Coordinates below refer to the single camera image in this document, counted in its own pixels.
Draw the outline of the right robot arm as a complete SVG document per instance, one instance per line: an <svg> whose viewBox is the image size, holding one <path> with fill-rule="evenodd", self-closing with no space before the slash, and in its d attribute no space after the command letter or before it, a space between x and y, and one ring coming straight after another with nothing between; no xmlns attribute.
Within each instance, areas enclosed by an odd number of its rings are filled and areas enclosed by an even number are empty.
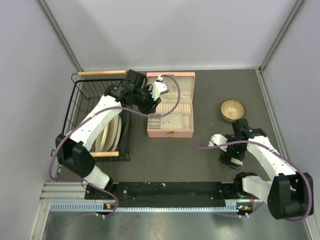
<svg viewBox="0 0 320 240"><path fill-rule="evenodd" d="M239 198L253 195L266 203L276 219L304 220L314 213L313 179L299 173L272 146L261 128L251 128L246 119L232 123L233 134L215 134L210 142L221 149L219 162L232 169L243 166L246 153L258 161L269 177L261 179L256 173L240 172L233 181L233 192Z"/></svg>

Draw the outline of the pink jewelry box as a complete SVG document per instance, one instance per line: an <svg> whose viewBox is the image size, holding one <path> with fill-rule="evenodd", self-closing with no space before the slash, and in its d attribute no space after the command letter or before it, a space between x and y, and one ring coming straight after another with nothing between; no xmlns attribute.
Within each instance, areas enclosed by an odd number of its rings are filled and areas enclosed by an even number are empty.
<svg viewBox="0 0 320 240"><path fill-rule="evenodd" d="M159 75L168 85L169 92L160 96L161 102L149 118L147 134L150 138L192 138L194 134L193 97L196 74L194 72L148 72L147 83L152 84Z"/></svg>

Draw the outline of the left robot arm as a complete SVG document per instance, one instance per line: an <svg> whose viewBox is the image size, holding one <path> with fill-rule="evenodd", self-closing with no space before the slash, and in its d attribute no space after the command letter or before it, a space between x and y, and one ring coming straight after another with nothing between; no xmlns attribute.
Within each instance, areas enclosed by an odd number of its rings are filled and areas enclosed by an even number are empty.
<svg viewBox="0 0 320 240"><path fill-rule="evenodd" d="M153 114L161 102L160 96L168 87L159 76L155 82L143 85L146 75L129 70L126 78L118 84L111 84L101 96L97 105L85 119L67 135L56 138L57 160L81 179L96 186L102 198L109 198L114 191L113 180L96 164L90 150L97 137L118 117L123 107L137 106L144 114Z"/></svg>

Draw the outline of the small beige pillow block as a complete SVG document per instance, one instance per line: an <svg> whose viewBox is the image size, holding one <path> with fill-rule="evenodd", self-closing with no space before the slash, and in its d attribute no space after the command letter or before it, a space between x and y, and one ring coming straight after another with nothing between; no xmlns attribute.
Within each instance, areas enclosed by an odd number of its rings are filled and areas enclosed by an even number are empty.
<svg viewBox="0 0 320 240"><path fill-rule="evenodd" d="M233 158L233 157L231 158L230 162L233 163L233 164L239 165L239 166L243 166L243 161L242 160L238 160L238 159Z"/></svg>

